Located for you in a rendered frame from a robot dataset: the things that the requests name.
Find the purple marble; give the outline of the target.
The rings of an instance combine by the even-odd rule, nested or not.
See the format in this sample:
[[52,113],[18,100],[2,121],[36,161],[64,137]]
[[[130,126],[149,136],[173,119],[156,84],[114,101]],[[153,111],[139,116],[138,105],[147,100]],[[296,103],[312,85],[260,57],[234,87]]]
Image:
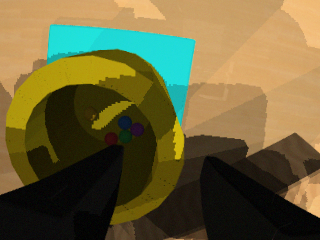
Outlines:
[[132,124],[131,133],[133,136],[141,136],[144,133],[144,125],[141,123]]

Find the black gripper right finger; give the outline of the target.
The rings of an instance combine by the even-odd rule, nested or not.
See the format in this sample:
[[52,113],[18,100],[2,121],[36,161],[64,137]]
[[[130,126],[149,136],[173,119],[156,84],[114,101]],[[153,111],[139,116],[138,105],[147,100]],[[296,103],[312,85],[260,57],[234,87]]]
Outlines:
[[208,240],[320,240],[320,217],[219,157],[204,157],[200,187]]

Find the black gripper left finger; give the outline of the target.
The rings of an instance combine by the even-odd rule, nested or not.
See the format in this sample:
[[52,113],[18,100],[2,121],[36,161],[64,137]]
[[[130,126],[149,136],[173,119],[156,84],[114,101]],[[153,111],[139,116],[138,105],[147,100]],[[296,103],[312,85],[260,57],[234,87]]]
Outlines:
[[0,195],[0,240],[104,240],[116,208],[123,145]]

